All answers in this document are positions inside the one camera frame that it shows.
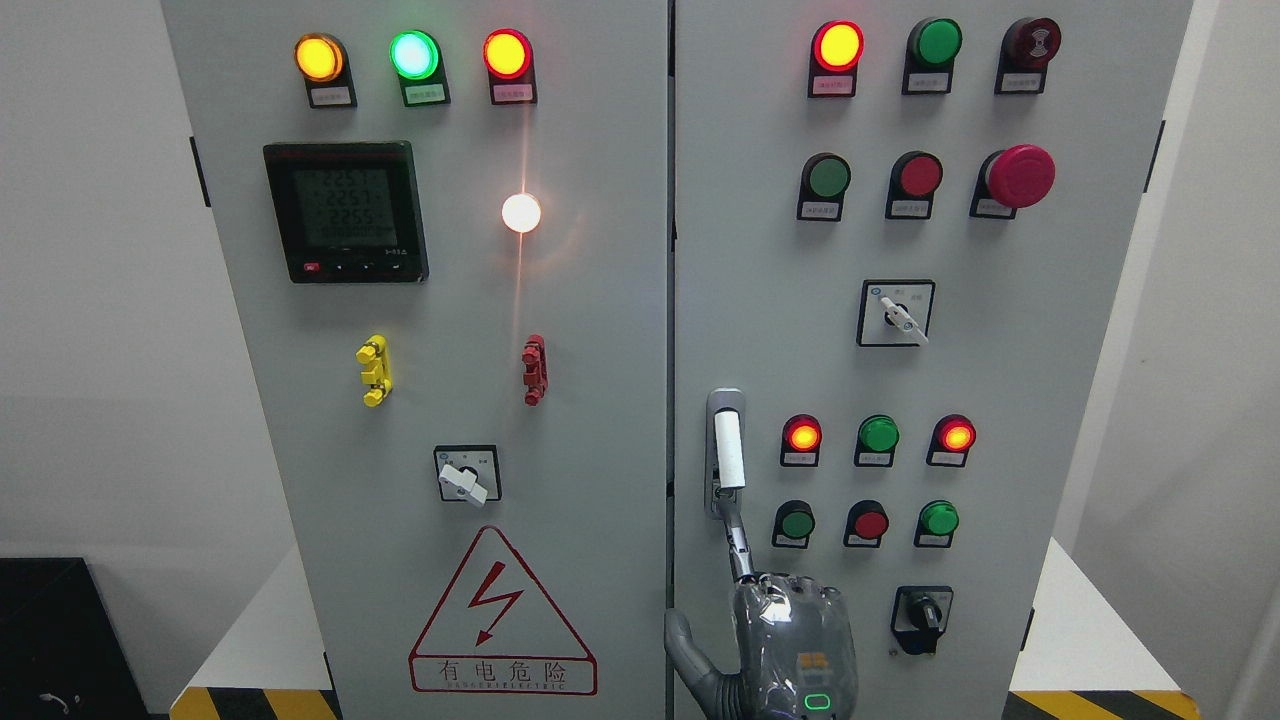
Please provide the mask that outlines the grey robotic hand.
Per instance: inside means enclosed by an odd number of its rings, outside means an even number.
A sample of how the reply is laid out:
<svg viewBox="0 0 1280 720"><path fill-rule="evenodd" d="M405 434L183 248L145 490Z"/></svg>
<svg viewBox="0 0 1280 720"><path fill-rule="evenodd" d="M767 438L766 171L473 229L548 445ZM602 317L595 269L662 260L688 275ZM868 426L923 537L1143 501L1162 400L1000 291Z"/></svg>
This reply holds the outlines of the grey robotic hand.
<svg viewBox="0 0 1280 720"><path fill-rule="evenodd" d="M858 669L842 593L810 577L754 571L735 498L716 495L735 578L733 625L741 659L721 673L695 644L689 620L666 611L664 647L708 719L850 719Z"/></svg>

